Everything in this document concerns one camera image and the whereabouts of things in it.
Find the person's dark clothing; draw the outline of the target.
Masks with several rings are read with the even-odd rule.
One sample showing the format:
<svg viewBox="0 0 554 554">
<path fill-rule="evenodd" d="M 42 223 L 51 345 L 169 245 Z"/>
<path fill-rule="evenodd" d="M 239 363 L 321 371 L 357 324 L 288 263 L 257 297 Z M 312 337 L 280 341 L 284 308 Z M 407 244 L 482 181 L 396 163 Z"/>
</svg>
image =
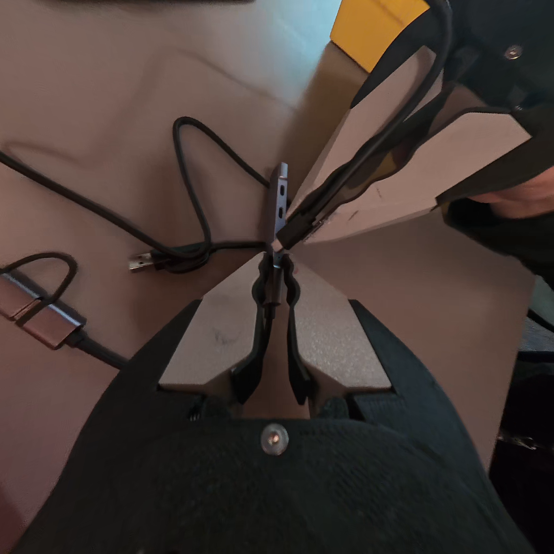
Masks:
<svg viewBox="0 0 554 554">
<path fill-rule="evenodd" d="M 489 477 L 538 553 L 553 553 L 553 352 L 517 355 Z"/>
</svg>

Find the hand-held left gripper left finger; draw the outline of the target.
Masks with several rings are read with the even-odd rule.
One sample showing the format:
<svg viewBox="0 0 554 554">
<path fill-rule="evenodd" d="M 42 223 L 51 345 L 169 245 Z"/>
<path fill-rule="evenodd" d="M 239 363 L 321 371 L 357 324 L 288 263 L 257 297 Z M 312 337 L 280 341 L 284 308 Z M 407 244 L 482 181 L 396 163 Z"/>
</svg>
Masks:
<svg viewBox="0 0 554 554">
<path fill-rule="evenodd" d="M 259 253 L 200 300 L 158 384 L 244 404 L 267 348 L 267 254 Z"/>
</svg>

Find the person's right forearm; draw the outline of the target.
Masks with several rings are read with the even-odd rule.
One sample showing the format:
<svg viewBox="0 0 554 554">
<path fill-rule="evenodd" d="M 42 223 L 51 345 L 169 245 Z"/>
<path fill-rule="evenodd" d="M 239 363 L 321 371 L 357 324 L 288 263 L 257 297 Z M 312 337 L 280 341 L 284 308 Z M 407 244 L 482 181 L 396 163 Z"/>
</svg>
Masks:
<svg viewBox="0 0 554 554">
<path fill-rule="evenodd" d="M 553 289 L 553 213 L 530 218 L 497 216 L 489 204 L 460 199 L 451 203 L 446 222 L 486 248 L 511 256 Z"/>
</svg>

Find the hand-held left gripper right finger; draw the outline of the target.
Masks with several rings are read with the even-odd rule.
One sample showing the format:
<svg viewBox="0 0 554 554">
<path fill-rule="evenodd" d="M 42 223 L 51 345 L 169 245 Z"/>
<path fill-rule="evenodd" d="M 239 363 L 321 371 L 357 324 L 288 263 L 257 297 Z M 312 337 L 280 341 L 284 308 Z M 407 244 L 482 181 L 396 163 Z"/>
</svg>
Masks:
<svg viewBox="0 0 554 554">
<path fill-rule="evenodd" d="M 390 391 L 391 381 L 349 299 L 290 254 L 283 257 L 289 382 L 299 405 Z"/>
</svg>

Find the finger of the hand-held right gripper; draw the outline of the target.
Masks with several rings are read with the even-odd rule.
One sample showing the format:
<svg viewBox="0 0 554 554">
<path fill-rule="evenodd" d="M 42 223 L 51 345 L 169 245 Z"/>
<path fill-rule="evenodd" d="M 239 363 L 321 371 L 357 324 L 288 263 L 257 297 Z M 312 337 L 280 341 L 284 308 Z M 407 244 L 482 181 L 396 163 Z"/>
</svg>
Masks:
<svg viewBox="0 0 554 554">
<path fill-rule="evenodd" d="M 305 244 L 341 240 L 425 215 L 437 197 L 531 139 L 509 114 L 461 113 L 403 165 L 387 155 L 365 190 L 324 216 Z"/>
<path fill-rule="evenodd" d="M 435 54 L 422 46 L 398 69 L 380 83 L 371 93 L 360 100 L 345 114 L 316 163 L 305 178 L 292 201 L 287 214 L 292 216 L 301 203 L 323 186 L 332 173 L 348 164 L 357 151 L 392 121 L 400 108 L 423 81 L 433 65 Z M 431 168 L 433 156 L 445 152 L 445 130 L 436 129 L 435 134 L 424 134 L 415 147 L 412 159 L 398 168 L 395 174 L 383 177 L 368 187 L 356 199 L 351 199 L 330 210 L 333 216 L 422 216 L 437 209 L 435 199 L 408 198 L 412 193 L 431 193 L 440 179 L 445 179 L 445 170 L 437 170 L 435 176 L 424 184 L 423 172 Z"/>
</svg>

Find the grey USB hub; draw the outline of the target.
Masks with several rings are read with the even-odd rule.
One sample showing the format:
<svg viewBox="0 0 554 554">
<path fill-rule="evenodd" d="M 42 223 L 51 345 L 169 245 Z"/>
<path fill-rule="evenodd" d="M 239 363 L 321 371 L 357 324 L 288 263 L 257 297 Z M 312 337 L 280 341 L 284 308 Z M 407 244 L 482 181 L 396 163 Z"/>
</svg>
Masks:
<svg viewBox="0 0 554 554">
<path fill-rule="evenodd" d="M 267 281 L 267 303 L 278 306 L 282 296 L 282 253 L 273 246 L 277 233 L 284 227 L 287 215 L 288 165 L 277 164 L 269 180 L 267 207 L 264 221 L 266 223 L 265 241 L 269 257 L 269 276 Z"/>
</svg>

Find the yellow plastic bin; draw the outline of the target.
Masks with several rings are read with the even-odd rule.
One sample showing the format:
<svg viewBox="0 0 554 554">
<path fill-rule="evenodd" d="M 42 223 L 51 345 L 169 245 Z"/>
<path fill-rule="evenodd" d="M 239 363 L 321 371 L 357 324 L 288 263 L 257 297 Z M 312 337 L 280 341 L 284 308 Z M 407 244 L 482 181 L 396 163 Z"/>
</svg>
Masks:
<svg viewBox="0 0 554 554">
<path fill-rule="evenodd" d="M 370 73 L 398 35 L 428 9 L 425 1 L 341 1 L 330 41 Z"/>
</svg>

